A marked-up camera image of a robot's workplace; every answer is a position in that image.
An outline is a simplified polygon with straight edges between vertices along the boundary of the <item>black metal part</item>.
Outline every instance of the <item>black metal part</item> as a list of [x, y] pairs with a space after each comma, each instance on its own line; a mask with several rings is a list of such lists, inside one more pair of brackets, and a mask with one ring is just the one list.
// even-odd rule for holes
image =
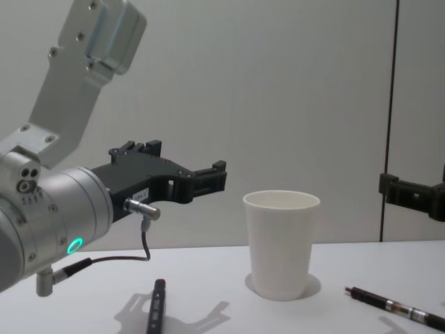
[[380, 174], [379, 192], [385, 195], [386, 203], [425, 212], [436, 221], [445, 221], [445, 169], [442, 181], [437, 186], [424, 186], [383, 173]]
[[187, 204], [194, 197], [224, 191], [227, 179], [224, 161], [194, 172], [161, 158], [161, 147], [160, 141], [146, 144], [129, 141], [108, 151], [110, 164], [92, 170], [110, 193], [114, 221], [130, 214], [123, 208], [124, 201], [141, 191], [148, 191], [148, 198], [138, 198], [145, 204], [161, 200]]

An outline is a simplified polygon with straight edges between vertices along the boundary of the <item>white wall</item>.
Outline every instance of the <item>white wall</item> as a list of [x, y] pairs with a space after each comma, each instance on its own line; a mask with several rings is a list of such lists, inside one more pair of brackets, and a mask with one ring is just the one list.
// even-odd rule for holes
[[[260, 189], [319, 196], [318, 241], [378, 240], [395, 1], [134, 3], [149, 23], [133, 67], [60, 167], [105, 164], [128, 140], [161, 139], [191, 169], [227, 160], [226, 192], [159, 203], [155, 247], [245, 244], [241, 198]], [[0, 3], [2, 136], [29, 116], [69, 6]], [[91, 249], [139, 248], [138, 229], [132, 216]]]
[[[435, 185], [445, 164], [445, 1], [402, 0], [388, 171]], [[386, 205], [384, 239], [444, 239], [445, 223]]]

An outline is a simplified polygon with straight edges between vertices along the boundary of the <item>black pen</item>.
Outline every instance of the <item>black pen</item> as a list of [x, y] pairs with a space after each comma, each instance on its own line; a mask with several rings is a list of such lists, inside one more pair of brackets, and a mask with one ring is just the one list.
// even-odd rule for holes
[[375, 306], [376, 308], [381, 308], [382, 310], [401, 315], [412, 321], [445, 332], [445, 319], [438, 317], [437, 315], [411, 308], [410, 306], [403, 305], [397, 301], [392, 301], [391, 299], [364, 291], [358, 287], [347, 287], [346, 291], [350, 293], [351, 297], [358, 301], [362, 301], [366, 304]]
[[148, 314], [147, 334], [162, 334], [164, 312], [165, 280], [156, 280]]

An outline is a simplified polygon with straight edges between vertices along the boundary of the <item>marker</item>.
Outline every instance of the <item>marker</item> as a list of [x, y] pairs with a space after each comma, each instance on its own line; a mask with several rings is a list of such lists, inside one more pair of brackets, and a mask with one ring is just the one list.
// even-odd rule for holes
[[346, 291], [350, 293], [351, 297], [358, 301], [362, 301], [376, 308], [381, 308], [382, 310], [401, 315], [412, 321], [445, 332], [445, 319], [438, 317], [437, 315], [411, 308], [410, 306], [403, 305], [397, 301], [392, 301], [391, 299], [364, 291], [358, 287], [347, 287]]
[[148, 314], [147, 334], [162, 334], [165, 312], [165, 280], [154, 283], [152, 303]]

